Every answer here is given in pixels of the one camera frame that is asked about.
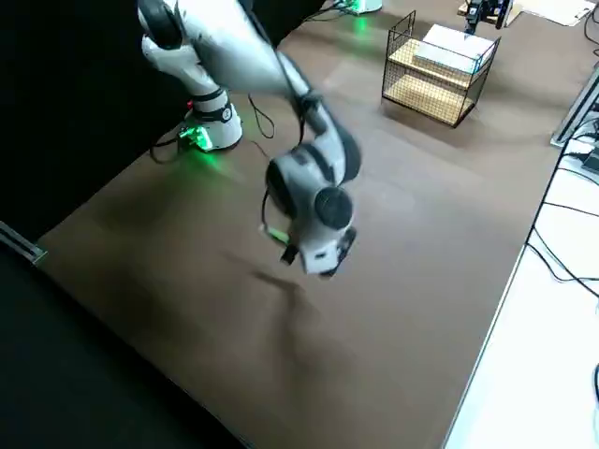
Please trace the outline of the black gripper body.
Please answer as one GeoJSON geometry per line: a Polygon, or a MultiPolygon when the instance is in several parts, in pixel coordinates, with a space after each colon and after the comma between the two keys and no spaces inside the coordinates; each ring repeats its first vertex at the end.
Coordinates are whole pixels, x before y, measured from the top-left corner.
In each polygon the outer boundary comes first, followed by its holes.
{"type": "Polygon", "coordinates": [[[332,277],[336,274],[344,259],[348,256],[357,237],[357,233],[357,230],[353,226],[350,226],[339,240],[337,245],[337,264],[333,269],[327,272],[328,277],[332,277]]]}

